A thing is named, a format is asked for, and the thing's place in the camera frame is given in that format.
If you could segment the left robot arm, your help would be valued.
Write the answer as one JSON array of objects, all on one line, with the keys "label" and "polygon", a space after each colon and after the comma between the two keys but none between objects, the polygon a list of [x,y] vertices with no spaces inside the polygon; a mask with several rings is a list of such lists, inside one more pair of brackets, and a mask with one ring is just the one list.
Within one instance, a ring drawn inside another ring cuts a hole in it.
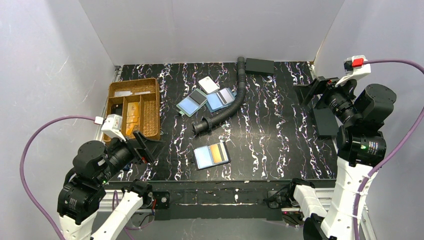
[{"label": "left robot arm", "polygon": [[124,136],[121,115],[97,116],[92,121],[111,141],[84,143],[72,161],[57,204],[61,226],[57,234],[63,240],[114,240],[136,211],[147,209],[148,216],[154,218],[161,207],[152,186],[136,179],[122,189],[122,199],[117,192],[113,194],[110,217],[99,230],[92,230],[108,181],[130,164],[154,163],[165,147],[163,141],[148,138],[140,131],[134,131],[133,138]]}]

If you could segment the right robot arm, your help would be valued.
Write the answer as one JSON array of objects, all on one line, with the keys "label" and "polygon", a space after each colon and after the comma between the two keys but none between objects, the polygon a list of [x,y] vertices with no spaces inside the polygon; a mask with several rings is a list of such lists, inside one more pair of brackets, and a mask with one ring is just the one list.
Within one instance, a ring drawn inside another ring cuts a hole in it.
[{"label": "right robot arm", "polygon": [[318,95],[315,108],[330,110],[330,116],[341,122],[336,135],[337,176],[329,208],[323,207],[315,186],[305,180],[293,179],[286,194],[303,213],[306,240],[354,239],[367,188],[375,177],[372,169],[386,155],[381,127],[393,112],[397,96],[377,83],[355,96],[356,85],[354,79],[341,84],[338,78],[319,76],[310,84],[294,86],[301,104],[307,105]]}]

